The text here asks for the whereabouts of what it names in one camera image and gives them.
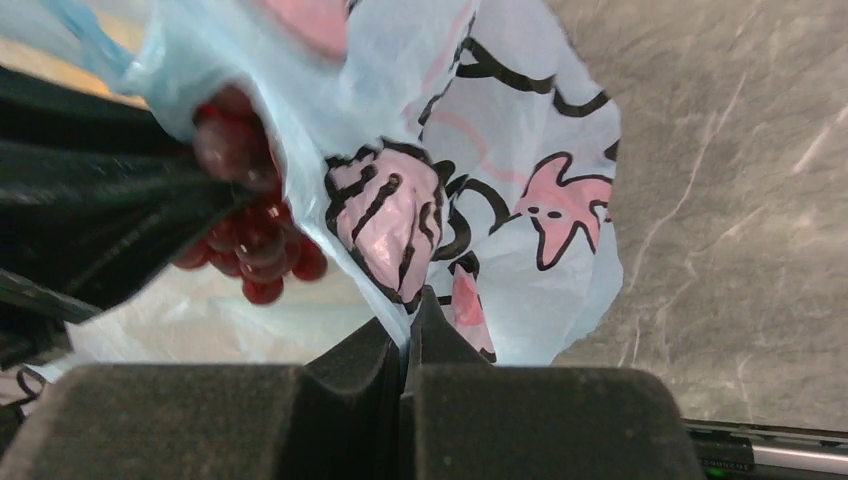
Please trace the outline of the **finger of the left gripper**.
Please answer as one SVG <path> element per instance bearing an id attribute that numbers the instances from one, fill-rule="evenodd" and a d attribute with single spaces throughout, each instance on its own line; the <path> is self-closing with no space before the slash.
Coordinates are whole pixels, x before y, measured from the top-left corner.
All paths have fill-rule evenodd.
<path id="1" fill-rule="evenodd" d="M 148 111 L 3 69 L 2 367 L 68 352 L 68 324 L 131 299 L 253 199 Z"/>

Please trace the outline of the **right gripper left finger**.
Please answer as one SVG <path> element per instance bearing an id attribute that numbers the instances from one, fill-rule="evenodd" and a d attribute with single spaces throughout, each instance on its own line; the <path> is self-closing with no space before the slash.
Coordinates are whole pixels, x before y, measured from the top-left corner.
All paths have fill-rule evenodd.
<path id="1" fill-rule="evenodd" d="M 87 365 L 41 398 L 5 479 L 385 479 L 399 358 L 376 322 L 306 365 Z"/>

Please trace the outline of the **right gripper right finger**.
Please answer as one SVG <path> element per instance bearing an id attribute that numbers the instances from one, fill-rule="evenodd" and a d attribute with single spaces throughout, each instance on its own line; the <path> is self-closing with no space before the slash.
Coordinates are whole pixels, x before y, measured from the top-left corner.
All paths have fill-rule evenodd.
<path id="1" fill-rule="evenodd" d="M 399 427 L 402 479 L 702 477 L 657 377 L 493 365 L 447 322 L 430 288 L 412 324 Z"/>

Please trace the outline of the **dark fake grapes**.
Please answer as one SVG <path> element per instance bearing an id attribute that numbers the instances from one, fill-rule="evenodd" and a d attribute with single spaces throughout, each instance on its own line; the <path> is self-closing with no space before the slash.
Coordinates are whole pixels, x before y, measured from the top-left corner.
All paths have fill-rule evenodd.
<path id="1" fill-rule="evenodd" d="M 282 174 L 247 94 L 237 86 L 222 88 L 198 107 L 194 123 L 198 164 L 256 197 L 218 221 L 172 264 L 182 270 L 210 265 L 238 278 L 242 294 L 254 305 L 274 303 L 287 276 L 304 282 L 323 279 L 328 260 L 293 222 Z"/>

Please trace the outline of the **light blue plastic bag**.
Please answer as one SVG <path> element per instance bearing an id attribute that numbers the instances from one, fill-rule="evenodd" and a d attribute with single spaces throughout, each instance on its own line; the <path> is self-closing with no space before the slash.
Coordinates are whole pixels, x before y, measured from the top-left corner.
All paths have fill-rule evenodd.
<path id="1" fill-rule="evenodd" d="M 500 365 L 546 366 L 623 279 L 617 106 L 542 1 L 156 1 L 130 52 L 94 1 L 5 1 L 1 31 L 138 95 L 165 130 L 244 79 L 298 223 L 409 338 L 424 286 Z"/>

